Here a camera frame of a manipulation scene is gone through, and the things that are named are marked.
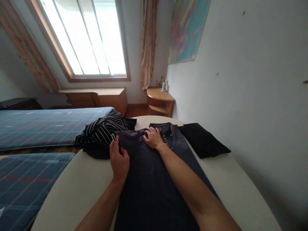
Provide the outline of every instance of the plaid mattress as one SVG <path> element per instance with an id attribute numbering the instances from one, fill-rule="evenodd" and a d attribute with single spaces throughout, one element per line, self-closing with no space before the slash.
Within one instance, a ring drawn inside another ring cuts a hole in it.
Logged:
<path id="1" fill-rule="evenodd" d="M 73 145 L 86 124 L 112 107 L 0 111 L 0 150 Z"/>
<path id="2" fill-rule="evenodd" d="M 0 229 L 26 230 L 73 153 L 0 157 Z"/>

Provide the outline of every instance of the baseboard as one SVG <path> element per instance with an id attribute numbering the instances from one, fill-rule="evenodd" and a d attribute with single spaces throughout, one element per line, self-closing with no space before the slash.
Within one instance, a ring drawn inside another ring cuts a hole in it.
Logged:
<path id="1" fill-rule="evenodd" d="M 128 104 L 127 108 L 141 108 L 141 107 L 148 107 L 148 104 Z"/>

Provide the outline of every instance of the wooden floor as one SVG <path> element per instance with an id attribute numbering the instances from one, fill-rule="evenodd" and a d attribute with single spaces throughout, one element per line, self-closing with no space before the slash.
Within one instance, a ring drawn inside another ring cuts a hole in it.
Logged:
<path id="1" fill-rule="evenodd" d="M 136 116 L 147 116 L 148 114 L 148 107 L 146 106 L 139 106 L 139 107 L 128 107 L 124 118 L 132 118 Z"/>

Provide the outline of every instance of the forearm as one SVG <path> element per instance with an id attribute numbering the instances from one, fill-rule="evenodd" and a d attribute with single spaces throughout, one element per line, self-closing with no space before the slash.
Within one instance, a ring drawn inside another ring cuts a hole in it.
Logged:
<path id="1" fill-rule="evenodd" d="M 158 152 L 174 184 L 192 213 L 202 213 L 217 198 L 211 193 L 194 171 L 167 145 L 158 147 Z"/>
<path id="2" fill-rule="evenodd" d="M 157 150 L 200 230 L 240 230 L 222 203 L 166 144 Z"/>
<path id="3" fill-rule="evenodd" d="M 125 179 L 112 180 L 75 231 L 109 230 L 124 183 Z"/>

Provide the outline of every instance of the window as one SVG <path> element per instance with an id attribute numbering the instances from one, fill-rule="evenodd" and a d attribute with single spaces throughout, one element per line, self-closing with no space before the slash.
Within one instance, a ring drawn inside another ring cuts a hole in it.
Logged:
<path id="1" fill-rule="evenodd" d="M 130 81 L 121 0 L 27 0 L 69 82 Z"/>

